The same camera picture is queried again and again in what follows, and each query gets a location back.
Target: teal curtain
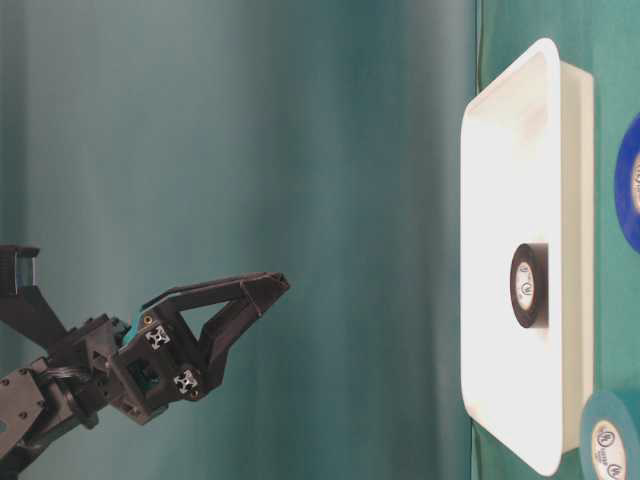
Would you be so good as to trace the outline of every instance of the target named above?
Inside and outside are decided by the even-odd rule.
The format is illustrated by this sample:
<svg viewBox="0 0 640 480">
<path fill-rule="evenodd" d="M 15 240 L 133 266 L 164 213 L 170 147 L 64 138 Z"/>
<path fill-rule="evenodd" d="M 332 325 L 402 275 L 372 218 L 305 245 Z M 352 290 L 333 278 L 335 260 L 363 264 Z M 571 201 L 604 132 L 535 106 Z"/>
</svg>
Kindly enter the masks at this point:
<svg viewBox="0 0 640 480">
<path fill-rule="evenodd" d="M 0 5 L 1 240 L 42 248 L 68 327 L 236 273 L 293 287 L 208 398 L 143 428 L 106 409 L 23 478 L 468 478 L 474 2 Z M 39 354 L 0 326 L 3 372 Z"/>
</svg>

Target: tape label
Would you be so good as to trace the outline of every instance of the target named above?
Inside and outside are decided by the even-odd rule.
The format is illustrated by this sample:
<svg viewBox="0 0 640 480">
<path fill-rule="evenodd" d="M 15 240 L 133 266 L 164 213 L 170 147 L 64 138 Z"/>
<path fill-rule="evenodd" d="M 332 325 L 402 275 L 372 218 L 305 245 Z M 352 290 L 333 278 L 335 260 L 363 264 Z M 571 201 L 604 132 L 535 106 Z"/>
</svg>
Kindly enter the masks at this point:
<svg viewBox="0 0 640 480">
<path fill-rule="evenodd" d="M 627 454 L 618 429 L 599 421 L 591 434 L 591 458 L 598 480 L 626 480 Z"/>
<path fill-rule="evenodd" d="M 636 212 L 640 213 L 640 154 L 636 156 L 631 170 L 631 198 Z"/>
<path fill-rule="evenodd" d="M 520 308 L 523 310 L 529 310 L 531 307 L 534 290 L 535 282 L 531 265 L 527 262 L 521 262 L 516 271 L 516 295 Z"/>
</svg>

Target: white tray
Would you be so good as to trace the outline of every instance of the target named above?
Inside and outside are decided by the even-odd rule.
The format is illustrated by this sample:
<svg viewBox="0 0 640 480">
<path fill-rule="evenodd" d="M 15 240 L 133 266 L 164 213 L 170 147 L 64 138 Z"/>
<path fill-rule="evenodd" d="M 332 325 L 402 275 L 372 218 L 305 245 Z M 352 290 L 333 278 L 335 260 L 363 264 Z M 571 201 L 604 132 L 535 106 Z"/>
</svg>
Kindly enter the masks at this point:
<svg viewBox="0 0 640 480">
<path fill-rule="evenodd" d="M 593 79 L 534 43 L 461 131 L 461 376 L 469 415 L 538 473 L 579 443 L 593 390 Z M 521 243 L 547 243 L 549 323 L 510 301 Z"/>
</svg>

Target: light blue tape roll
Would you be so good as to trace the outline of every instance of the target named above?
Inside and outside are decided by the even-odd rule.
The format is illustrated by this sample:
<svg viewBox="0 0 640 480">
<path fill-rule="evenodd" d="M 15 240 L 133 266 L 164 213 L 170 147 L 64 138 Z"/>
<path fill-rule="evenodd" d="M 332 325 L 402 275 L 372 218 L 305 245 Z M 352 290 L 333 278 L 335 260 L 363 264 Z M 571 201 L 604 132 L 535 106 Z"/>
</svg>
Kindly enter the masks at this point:
<svg viewBox="0 0 640 480">
<path fill-rule="evenodd" d="M 640 391 L 594 393 L 582 412 L 586 480 L 640 480 Z"/>
</svg>

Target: green table surface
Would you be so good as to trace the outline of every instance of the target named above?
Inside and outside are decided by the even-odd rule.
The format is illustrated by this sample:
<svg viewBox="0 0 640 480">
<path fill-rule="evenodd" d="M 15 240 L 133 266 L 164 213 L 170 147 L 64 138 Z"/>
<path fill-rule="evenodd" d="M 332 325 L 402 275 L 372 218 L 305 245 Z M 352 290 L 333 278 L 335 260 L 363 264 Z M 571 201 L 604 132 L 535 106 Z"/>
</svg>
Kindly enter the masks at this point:
<svg viewBox="0 0 640 480">
<path fill-rule="evenodd" d="M 640 2 L 485 0 L 480 83 L 486 86 L 536 39 L 549 37 L 560 58 L 595 81 L 595 382 L 597 389 L 640 388 L 640 255 L 618 226 L 613 175 L 618 147 L 640 111 Z M 474 476 L 537 475 L 482 428 L 474 428 Z M 580 479 L 578 451 L 555 479 Z"/>
</svg>

